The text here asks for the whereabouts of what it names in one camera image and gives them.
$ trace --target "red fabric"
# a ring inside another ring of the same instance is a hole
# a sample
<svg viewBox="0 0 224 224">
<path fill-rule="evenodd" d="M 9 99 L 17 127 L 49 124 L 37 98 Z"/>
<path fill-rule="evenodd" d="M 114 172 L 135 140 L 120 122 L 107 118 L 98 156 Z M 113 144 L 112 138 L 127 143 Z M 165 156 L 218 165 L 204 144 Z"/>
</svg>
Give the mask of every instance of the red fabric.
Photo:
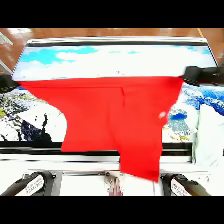
<svg viewBox="0 0 224 224">
<path fill-rule="evenodd" d="M 162 127 L 176 102 L 179 77 L 116 77 L 20 82 L 64 113 L 63 152 L 120 152 L 122 172 L 158 181 Z"/>
</svg>

